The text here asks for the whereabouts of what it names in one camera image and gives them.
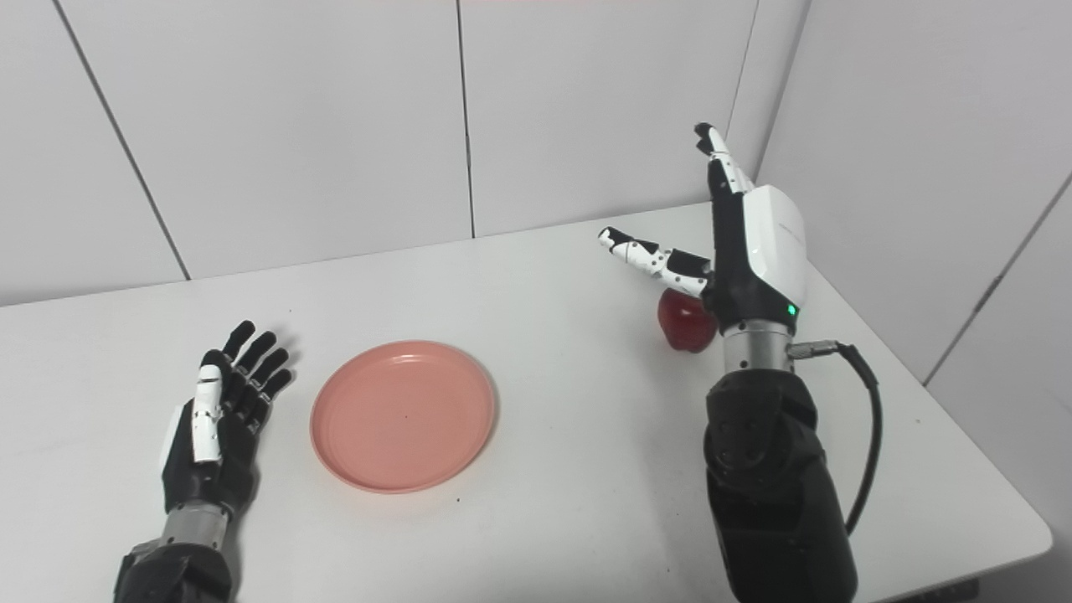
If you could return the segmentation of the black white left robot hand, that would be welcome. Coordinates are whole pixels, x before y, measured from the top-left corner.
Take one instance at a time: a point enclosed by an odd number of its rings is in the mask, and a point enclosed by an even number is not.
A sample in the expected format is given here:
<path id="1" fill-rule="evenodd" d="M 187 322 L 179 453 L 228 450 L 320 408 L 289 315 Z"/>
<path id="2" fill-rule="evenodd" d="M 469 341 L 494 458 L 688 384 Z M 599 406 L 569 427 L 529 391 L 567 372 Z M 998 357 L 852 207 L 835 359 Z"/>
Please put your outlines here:
<path id="1" fill-rule="evenodd" d="M 162 453 L 166 512 L 193 503 L 244 512 L 257 485 L 255 455 L 276 396 L 291 385 L 291 352 L 276 332 L 242 321 L 202 358 L 194 397 L 178 405 Z"/>

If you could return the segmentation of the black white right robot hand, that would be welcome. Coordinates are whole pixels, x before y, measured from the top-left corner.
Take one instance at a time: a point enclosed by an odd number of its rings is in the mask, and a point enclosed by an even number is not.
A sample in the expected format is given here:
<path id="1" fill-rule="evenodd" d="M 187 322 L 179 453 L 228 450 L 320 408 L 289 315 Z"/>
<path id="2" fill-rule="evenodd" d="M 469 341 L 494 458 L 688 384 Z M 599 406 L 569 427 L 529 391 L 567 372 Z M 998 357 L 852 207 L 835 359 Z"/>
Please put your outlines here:
<path id="1" fill-rule="evenodd" d="M 598 240 L 612 255 L 699 299 L 723 326 L 766 321 L 796 333 L 808 295 L 807 234 L 796 203 L 774 186 L 755 186 L 715 126 L 694 126 L 708 157 L 712 259 L 604 227 Z"/>

